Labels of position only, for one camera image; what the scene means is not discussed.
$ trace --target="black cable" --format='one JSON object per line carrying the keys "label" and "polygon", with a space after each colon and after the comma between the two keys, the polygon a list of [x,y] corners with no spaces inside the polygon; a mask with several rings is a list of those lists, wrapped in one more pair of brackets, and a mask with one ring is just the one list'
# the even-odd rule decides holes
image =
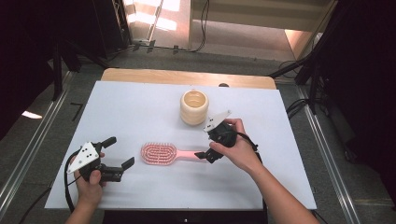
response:
{"label": "black cable", "polygon": [[206,0],[206,3],[204,5],[204,8],[202,10],[201,14],[201,30],[202,30],[202,41],[201,45],[197,49],[175,49],[175,48],[168,48],[168,47],[157,47],[157,46],[144,46],[144,45],[134,45],[131,46],[130,48],[127,48],[126,50],[129,49],[136,49],[135,47],[138,46],[139,48],[148,48],[148,49],[171,49],[171,50],[177,50],[179,52],[198,52],[199,50],[203,49],[205,46],[206,42],[206,22],[207,22],[207,15],[209,13],[209,0]]}
{"label": "black cable", "polygon": [[79,177],[77,177],[75,180],[73,180],[72,182],[68,183],[67,186],[72,185],[74,182],[76,182],[78,179],[80,179],[82,177],[82,175],[80,175]]}
{"label": "black cable", "polygon": [[70,197],[70,192],[69,192],[69,187],[67,185],[67,168],[70,164],[70,161],[73,159],[74,156],[77,156],[77,154],[79,153],[79,150],[73,152],[72,155],[70,155],[70,157],[67,159],[66,164],[64,165],[64,195],[67,201],[67,205],[69,206],[70,212],[73,213],[75,206],[73,205],[73,201]]}
{"label": "black cable", "polygon": [[291,119],[296,115],[305,105],[309,104],[309,99],[299,99],[294,101],[287,109],[288,118]]}
{"label": "black cable", "polygon": [[[204,24],[204,12],[206,9],[206,15],[205,15],[205,24]],[[207,22],[207,14],[209,12],[209,0],[206,1],[204,9],[202,10],[202,14],[201,14],[201,30],[202,30],[202,41],[201,41],[201,45],[198,47],[198,49],[192,50],[191,52],[197,52],[199,50],[201,50],[204,46],[205,46],[205,42],[206,42],[206,22]]]}
{"label": "black cable", "polygon": [[248,142],[250,143],[251,147],[253,148],[254,152],[256,153],[257,158],[259,158],[259,161],[262,163],[262,157],[260,156],[258,147],[259,145],[254,144],[251,139],[245,135],[244,133],[237,133],[239,134],[241,137],[245,138],[246,140],[248,140]]}
{"label": "black cable", "polygon": [[322,221],[324,221],[324,223],[329,224],[317,211],[312,210],[312,212],[314,213],[314,215],[318,215],[318,217],[320,217],[320,219],[322,219]]}
{"label": "black cable", "polygon": [[[117,52],[114,53],[110,53],[108,54],[108,56],[111,56],[113,54],[115,54],[112,58],[104,60],[105,63],[110,63],[111,61],[113,61],[114,59],[116,59],[122,52],[129,50],[130,48],[124,49],[124,50],[119,50]],[[88,59],[87,57],[85,57],[84,55],[81,55],[82,57],[79,57],[78,60],[82,63],[82,64],[93,64],[94,62],[92,61],[86,61],[86,59]]]}
{"label": "black cable", "polygon": [[329,95],[326,93],[324,90],[324,82],[323,79],[320,78],[318,80],[318,93],[319,93],[319,98],[316,100],[316,102],[319,104],[319,109],[326,115],[329,115],[329,111],[327,109],[326,103],[329,100]]}
{"label": "black cable", "polygon": [[[285,62],[283,62],[283,63],[281,63],[278,67],[277,67],[277,70],[280,70],[280,67],[282,67],[282,65],[284,64],[284,63],[296,63],[297,61],[285,61]],[[283,77],[286,77],[286,78],[294,78],[294,77],[289,77],[289,76],[286,76],[286,74],[282,74],[282,76]]]}
{"label": "black cable", "polygon": [[49,183],[48,187],[46,190],[44,190],[44,192],[42,192],[40,194],[40,196],[38,196],[38,198],[32,203],[32,205],[30,205],[30,207],[26,210],[26,212],[23,214],[21,221],[19,222],[19,224],[22,224],[24,222],[24,220],[26,219],[27,215],[29,215],[30,211],[35,207],[35,205],[48,193],[50,192],[50,190],[52,189],[52,181]]}

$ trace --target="wrist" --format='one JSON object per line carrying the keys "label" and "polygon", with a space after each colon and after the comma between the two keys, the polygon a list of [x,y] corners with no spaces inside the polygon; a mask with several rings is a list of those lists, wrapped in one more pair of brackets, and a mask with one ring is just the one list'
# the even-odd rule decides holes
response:
{"label": "wrist", "polygon": [[88,203],[82,200],[78,200],[76,210],[86,213],[93,213],[96,210],[97,206],[98,204],[95,203]]}
{"label": "wrist", "polygon": [[260,175],[266,171],[266,168],[261,163],[253,163],[246,167],[245,170],[251,177]]}

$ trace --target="black equipment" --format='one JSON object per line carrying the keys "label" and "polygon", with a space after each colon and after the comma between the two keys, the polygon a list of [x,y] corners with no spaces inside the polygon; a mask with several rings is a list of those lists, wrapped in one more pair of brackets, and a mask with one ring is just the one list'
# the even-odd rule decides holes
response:
{"label": "black equipment", "polygon": [[[117,142],[116,137],[110,137],[104,142],[99,142],[93,144],[96,152],[100,154],[102,147],[107,148]],[[99,170],[102,174],[101,182],[121,182],[123,172],[134,165],[134,157],[124,162],[121,167],[108,167],[101,163],[100,158],[92,161],[88,165],[83,166],[79,169],[82,177],[86,180],[90,180],[91,172],[94,170]]]}
{"label": "black equipment", "polygon": [[311,79],[309,106],[315,115],[318,80],[329,100],[329,117],[346,158],[376,170],[396,203],[396,26],[390,1],[345,0],[338,4],[312,52],[273,74],[302,66],[298,85]]}
{"label": "black equipment", "polygon": [[[95,147],[95,150],[98,155],[100,155],[100,152],[102,151],[102,147],[107,148],[114,143],[117,142],[116,137],[110,137],[104,142],[98,142],[98,143],[93,143],[92,145]],[[67,183],[67,170],[68,170],[68,164],[70,164],[70,161],[73,159],[73,157],[77,156],[78,153],[80,153],[81,149],[77,150],[74,152],[70,157],[67,159],[66,165],[64,166],[64,187],[65,187],[65,198],[67,200],[67,204],[69,206],[70,212],[73,212],[75,207],[73,205],[73,202],[70,197],[69,193],[69,188],[68,186],[70,184]],[[86,180],[90,180],[91,172],[94,170],[99,170],[101,172],[101,182],[121,182],[121,178],[123,175],[123,172],[127,169],[129,169],[131,166],[134,165],[134,157],[129,159],[128,161],[124,162],[121,167],[107,167],[105,164],[101,163],[100,156],[98,158],[85,166],[81,167],[79,169],[80,175]]]}
{"label": "black equipment", "polygon": [[[209,131],[208,134],[210,139],[224,145],[225,147],[233,147],[235,145],[237,132],[235,132],[231,126],[224,121],[215,129]],[[207,159],[210,163],[213,163],[223,157],[222,154],[212,148],[207,152],[196,152],[195,156],[199,159]]]}
{"label": "black equipment", "polygon": [[107,69],[99,57],[127,49],[132,44],[128,15],[122,0],[60,1],[53,15],[53,69],[56,100],[62,92],[61,57],[70,71],[79,72],[77,54]]}

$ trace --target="cup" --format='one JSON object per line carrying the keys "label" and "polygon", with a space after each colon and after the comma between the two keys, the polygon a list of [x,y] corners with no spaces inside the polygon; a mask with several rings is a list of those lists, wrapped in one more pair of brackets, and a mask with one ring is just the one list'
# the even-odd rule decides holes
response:
{"label": "cup", "polygon": [[190,125],[198,125],[206,120],[209,99],[198,90],[186,91],[180,98],[180,117]]}

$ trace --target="white table surface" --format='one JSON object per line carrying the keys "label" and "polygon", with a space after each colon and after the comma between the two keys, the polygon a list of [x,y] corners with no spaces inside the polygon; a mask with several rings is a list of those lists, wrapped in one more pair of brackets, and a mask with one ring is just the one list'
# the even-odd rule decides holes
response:
{"label": "white table surface", "polygon": [[[208,96],[209,116],[230,109],[229,118],[241,118],[247,134],[259,145],[264,165],[305,207],[317,208],[279,91],[113,81],[96,82],[45,207],[68,208],[63,181],[67,158],[87,141],[116,136],[118,142],[103,149],[102,163],[119,167],[134,157],[135,164],[121,182],[107,183],[99,208],[262,209],[254,181],[226,157],[213,164],[175,161],[155,166],[142,161],[140,148],[147,142],[172,143],[183,150],[209,149],[204,124],[191,127],[179,117],[180,97],[191,89]],[[69,189],[76,202],[76,185]]]}

